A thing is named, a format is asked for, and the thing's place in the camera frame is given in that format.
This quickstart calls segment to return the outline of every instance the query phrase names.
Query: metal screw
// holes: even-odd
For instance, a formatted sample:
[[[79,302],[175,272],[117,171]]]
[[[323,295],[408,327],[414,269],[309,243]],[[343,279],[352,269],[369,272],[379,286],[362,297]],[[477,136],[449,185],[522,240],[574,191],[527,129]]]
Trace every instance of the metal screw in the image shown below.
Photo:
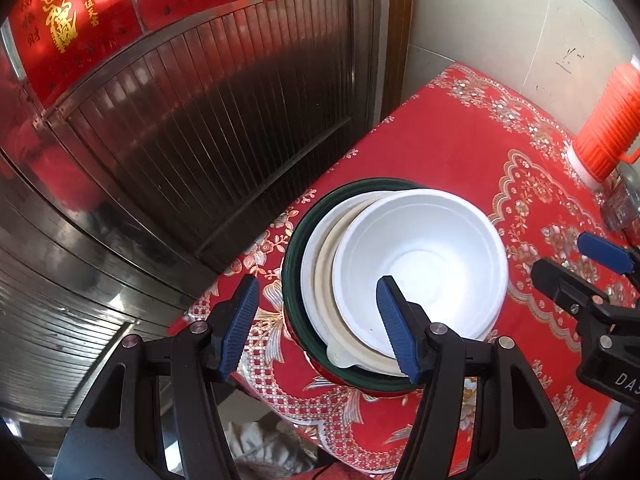
[[[611,348],[612,345],[613,341],[608,335],[600,336],[600,346],[602,346],[603,348]]]
[[[506,335],[503,335],[500,339],[498,339],[498,344],[502,348],[506,348],[507,350],[516,346],[516,343],[513,342],[513,339]]]
[[[431,330],[435,335],[442,335],[446,334],[449,329],[444,323],[431,323],[429,325],[429,330]]]
[[[189,330],[192,334],[202,334],[207,331],[207,328],[209,328],[209,325],[206,321],[194,321],[191,323]]]
[[[140,341],[140,336],[136,334],[129,334],[122,338],[122,346],[124,348],[133,348]]]

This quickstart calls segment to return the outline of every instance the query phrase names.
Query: blue gripper pad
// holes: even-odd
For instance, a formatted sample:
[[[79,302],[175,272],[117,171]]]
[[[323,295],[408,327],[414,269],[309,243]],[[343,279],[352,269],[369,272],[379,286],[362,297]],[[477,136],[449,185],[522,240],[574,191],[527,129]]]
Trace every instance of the blue gripper pad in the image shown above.
[[[420,380],[420,366],[417,361],[417,345],[406,319],[402,315],[400,306],[394,299],[388,279],[390,276],[383,276],[376,285],[376,303],[380,316],[385,324],[386,334],[391,342],[391,348],[396,354],[396,360],[403,374],[409,377],[412,383],[417,384]]]
[[[633,258],[626,249],[592,233],[583,232],[578,236],[578,250],[616,274],[628,274],[634,270]]]
[[[231,298],[237,308],[222,339],[222,354],[218,366],[220,376],[225,380],[238,368],[244,343],[258,310],[259,293],[258,280],[254,276],[245,276]]]

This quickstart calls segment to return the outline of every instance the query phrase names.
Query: white bowl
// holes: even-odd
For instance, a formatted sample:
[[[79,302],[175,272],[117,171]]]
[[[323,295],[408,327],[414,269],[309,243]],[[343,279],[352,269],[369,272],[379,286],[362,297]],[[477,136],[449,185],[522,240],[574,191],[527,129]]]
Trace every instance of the white bowl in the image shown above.
[[[376,283],[394,277],[408,301],[432,322],[482,339],[496,321],[507,289],[504,245],[477,207],[434,189],[398,191],[365,209],[335,254],[334,297],[349,329],[393,357],[376,306]]]
[[[372,350],[351,333],[340,316],[334,300],[332,267],[335,251],[347,227],[370,205],[371,201],[367,200],[345,213],[325,238],[318,254],[314,273],[314,299],[318,315],[328,329],[325,335],[326,355],[332,364],[338,368],[355,365],[372,372],[404,376],[395,359]]]
[[[302,262],[300,263],[300,290],[302,292],[302,303],[305,306],[306,315],[311,325],[320,336],[320,339],[328,343],[330,338],[330,330],[322,321],[322,317],[318,314],[316,298],[314,297],[314,273],[316,272],[316,261],[318,254],[325,238],[346,213],[357,205],[367,202],[367,205],[374,203],[376,200],[392,195],[393,191],[371,191],[352,196],[347,200],[340,202],[331,211],[329,211],[311,233],[306,243],[305,251],[302,254]]]

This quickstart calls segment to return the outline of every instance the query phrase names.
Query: wall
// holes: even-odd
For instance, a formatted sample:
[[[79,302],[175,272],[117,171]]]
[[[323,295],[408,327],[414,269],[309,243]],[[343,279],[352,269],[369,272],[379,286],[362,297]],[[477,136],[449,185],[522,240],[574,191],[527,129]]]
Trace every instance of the wall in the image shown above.
[[[640,53],[611,0],[414,0],[404,97],[468,64],[576,134],[613,67]]]

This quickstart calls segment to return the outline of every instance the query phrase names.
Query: red tablecloth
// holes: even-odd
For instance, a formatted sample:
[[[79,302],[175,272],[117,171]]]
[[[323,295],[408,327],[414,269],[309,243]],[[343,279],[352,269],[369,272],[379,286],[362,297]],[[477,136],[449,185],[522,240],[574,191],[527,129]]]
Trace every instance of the red tablecloth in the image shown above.
[[[202,319],[245,273],[263,287],[238,377],[281,416],[348,465],[390,476],[415,418],[418,392],[377,399],[318,375],[284,324],[280,266],[295,226],[321,197],[374,176],[404,178],[469,200],[498,229],[509,261],[507,298],[491,338],[513,337],[552,399],[576,456],[608,399],[575,378],[575,322],[532,290],[530,266],[550,256],[631,306],[635,292],[583,258],[582,231],[604,235],[597,197],[578,181],[565,152],[570,136],[504,86],[454,64],[386,118],[297,199],[176,323]],[[466,464],[476,384],[466,380],[454,470]]]

